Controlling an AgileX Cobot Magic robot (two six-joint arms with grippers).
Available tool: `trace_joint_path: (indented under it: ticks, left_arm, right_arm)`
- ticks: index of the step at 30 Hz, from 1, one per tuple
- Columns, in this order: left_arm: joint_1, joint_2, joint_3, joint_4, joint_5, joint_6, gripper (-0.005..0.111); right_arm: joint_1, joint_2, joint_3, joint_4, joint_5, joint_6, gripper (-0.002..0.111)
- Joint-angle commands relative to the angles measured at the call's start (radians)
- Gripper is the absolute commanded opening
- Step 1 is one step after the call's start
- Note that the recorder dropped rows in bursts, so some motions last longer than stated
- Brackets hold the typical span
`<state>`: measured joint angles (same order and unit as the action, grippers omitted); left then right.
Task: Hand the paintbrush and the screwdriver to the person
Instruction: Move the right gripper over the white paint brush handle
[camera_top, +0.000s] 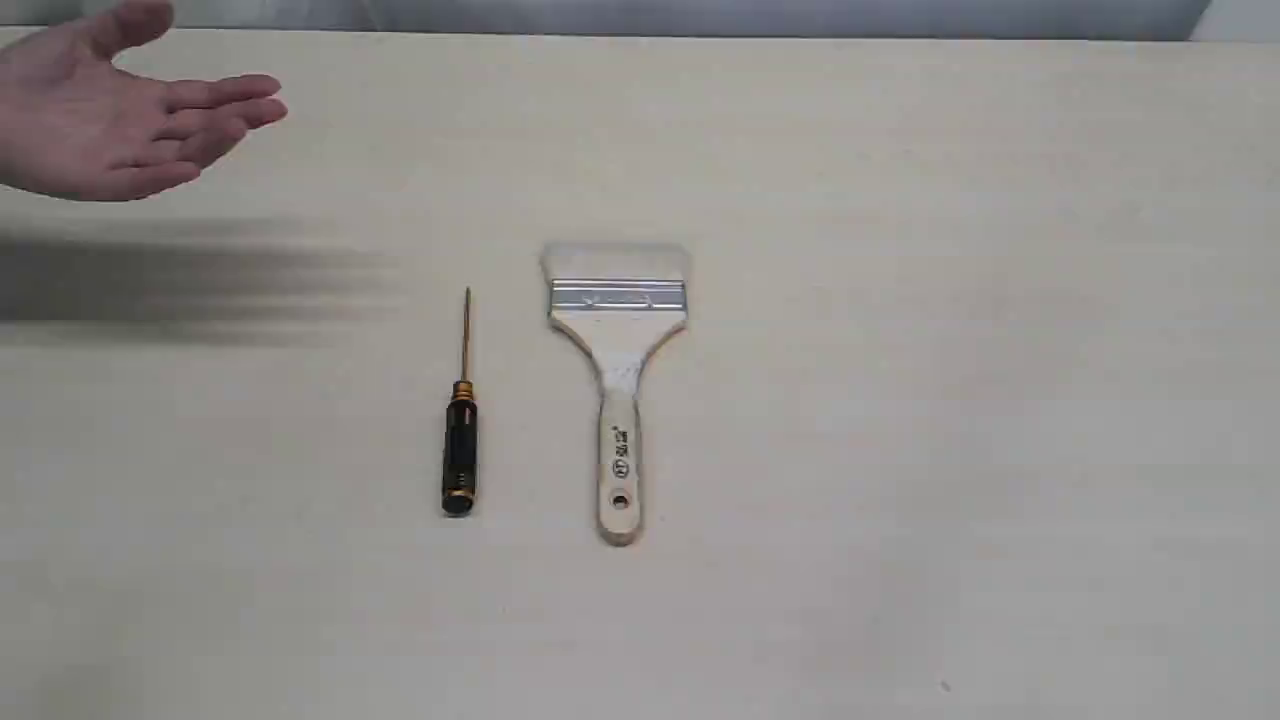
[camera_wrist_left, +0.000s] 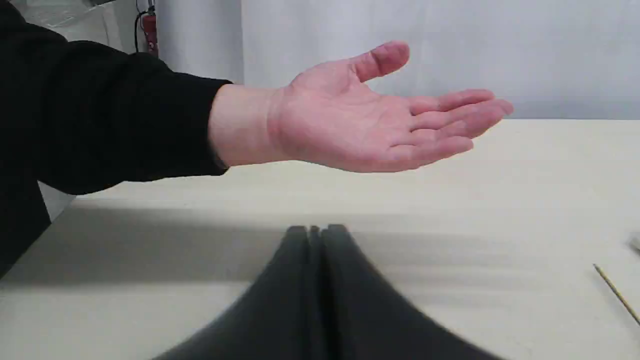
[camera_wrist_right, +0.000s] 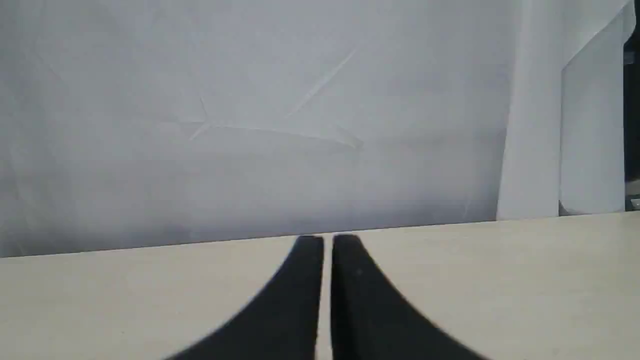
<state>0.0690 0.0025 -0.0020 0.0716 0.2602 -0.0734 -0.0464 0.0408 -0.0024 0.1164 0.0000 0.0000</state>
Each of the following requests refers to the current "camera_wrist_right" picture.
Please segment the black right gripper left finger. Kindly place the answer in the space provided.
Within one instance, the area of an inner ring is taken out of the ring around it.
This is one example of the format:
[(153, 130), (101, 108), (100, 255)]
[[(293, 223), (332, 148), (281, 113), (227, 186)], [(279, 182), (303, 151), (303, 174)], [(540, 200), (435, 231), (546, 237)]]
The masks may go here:
[(240, 312), (174, 360), (313, 360), (325, 247), (297, 237), (278, 271)]

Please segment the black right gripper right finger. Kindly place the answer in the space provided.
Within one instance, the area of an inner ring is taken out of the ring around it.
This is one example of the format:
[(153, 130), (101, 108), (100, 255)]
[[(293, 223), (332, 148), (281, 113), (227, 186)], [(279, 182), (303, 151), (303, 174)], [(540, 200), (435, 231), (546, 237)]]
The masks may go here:
[(482, 359), (416, 310), (357, 235), (334, 235), (331, 261), (335, 360)]

